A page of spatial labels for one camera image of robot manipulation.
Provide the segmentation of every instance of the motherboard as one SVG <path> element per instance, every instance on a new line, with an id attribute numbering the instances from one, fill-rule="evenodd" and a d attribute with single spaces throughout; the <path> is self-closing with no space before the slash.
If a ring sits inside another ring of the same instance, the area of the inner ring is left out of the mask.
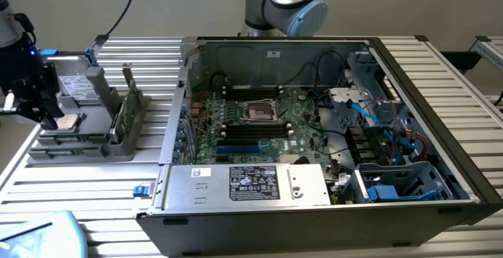
<path id="1" fill-rule="evenodd" d="M 247 100 L 243 94 L 214 92 L 192 103 L 196 123 L 196 164 L 319 163 L 331 164 L 319 117 L 310 92 L 289 88 L 272 97 Z"/>

